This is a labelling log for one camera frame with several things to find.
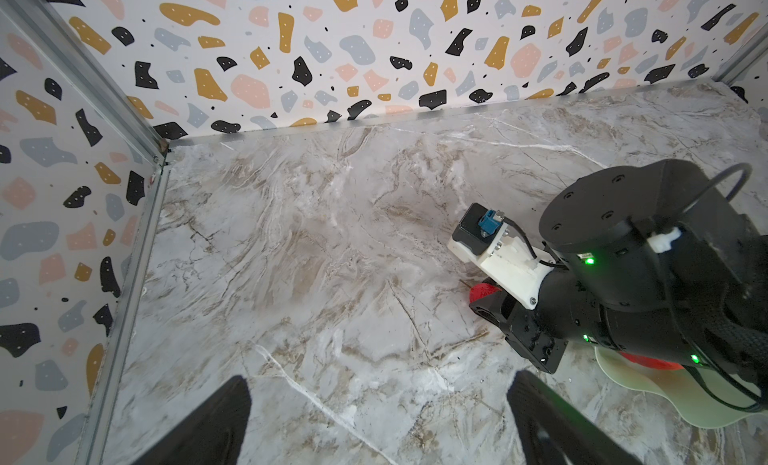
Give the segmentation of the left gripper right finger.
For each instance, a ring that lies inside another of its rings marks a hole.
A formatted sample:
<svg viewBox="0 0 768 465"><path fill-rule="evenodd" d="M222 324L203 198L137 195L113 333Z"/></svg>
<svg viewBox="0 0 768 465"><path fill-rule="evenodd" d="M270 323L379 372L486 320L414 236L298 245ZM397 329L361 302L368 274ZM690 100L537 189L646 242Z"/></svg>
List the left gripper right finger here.
<svg viewBox="0 0 768 465"><path fill-rule="evenodd" d="M528 464L638 464L533 373L516 373L507 391Z"/></svg>

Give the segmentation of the red fake apple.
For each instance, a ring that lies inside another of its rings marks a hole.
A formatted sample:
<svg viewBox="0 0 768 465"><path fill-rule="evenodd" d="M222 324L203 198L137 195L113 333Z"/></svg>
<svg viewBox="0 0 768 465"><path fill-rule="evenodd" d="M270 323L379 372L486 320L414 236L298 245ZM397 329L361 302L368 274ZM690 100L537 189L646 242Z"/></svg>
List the red fake apple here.
<svg viewBox="0 0 768 465"><path fill-rule="evenodd" d="M646 367L646 368L649 368L649 369L665 370L665 371L676 371L676 370L682 370L683 369L683 366L678 364L678 363L673 363L673 362L668 362L668 361L664 361L664 360L659 360L659 359L654 359L654 358L634 355L634 354L630 354L630 353L626 353L626 352L620 352L620 355L624 359L626 359L626 360L628 360L628 361L630 361L630 362L632 362L634 364L637 364L637 365L640 365L640 366L643 366L643 367Z"/></svg>

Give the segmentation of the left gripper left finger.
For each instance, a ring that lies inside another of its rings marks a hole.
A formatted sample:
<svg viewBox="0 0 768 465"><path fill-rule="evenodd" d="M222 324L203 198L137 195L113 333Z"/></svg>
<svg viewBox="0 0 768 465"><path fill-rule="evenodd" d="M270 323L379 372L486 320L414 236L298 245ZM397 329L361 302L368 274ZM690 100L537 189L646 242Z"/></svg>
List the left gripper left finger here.
<svg viewBox="0 0 768 465"><path fill-rule="evenodd" d="M236 464L251 405L245 378L231 377L134 464Z"/></svg>

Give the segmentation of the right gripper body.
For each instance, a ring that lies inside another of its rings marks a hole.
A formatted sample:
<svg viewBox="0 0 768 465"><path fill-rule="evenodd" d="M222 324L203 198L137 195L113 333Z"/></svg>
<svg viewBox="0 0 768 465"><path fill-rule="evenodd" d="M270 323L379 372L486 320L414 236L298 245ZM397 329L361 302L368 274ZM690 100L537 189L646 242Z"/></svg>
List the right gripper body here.
<svg viewBox="0 0 768 465"><path fill-rule="evenodd" d="M490 279L484 282L497 286ZM502 288L469 306L477 316L497 327L520 357L547 374L557 371L569 343L606 342L606 308L569 271L554 270L546 275L533 310L523 307Z"/></svg>

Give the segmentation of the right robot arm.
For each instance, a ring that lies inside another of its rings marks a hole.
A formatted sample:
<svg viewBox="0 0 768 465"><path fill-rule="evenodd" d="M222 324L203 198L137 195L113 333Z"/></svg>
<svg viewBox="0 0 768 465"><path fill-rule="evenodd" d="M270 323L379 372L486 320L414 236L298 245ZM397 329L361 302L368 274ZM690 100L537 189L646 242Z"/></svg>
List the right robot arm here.
<svg viewBox="0 0 768 465"><path fill-rule="evenodd" d="M502 213L473 204L451 244L485 273L472 312L538 370L583 340L698 385L713 371L767 407L767 238L719 189L747 163L708 177L690 161L617 166L577 179L545 208L540 247Z"/></svg>

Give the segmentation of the red yellow fake mango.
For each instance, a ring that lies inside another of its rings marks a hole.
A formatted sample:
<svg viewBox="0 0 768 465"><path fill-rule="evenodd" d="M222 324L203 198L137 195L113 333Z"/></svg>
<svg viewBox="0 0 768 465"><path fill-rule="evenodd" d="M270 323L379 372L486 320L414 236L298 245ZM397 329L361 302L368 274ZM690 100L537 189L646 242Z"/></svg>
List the red yellow fake mango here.
<svg viewBox="0 0 768 465"><path fill-rule="evenodd" d="M490 283L479 283L474 285L469 292L469 303L472 304L485 297L493 295L500 291L500 288Z"/></svg>

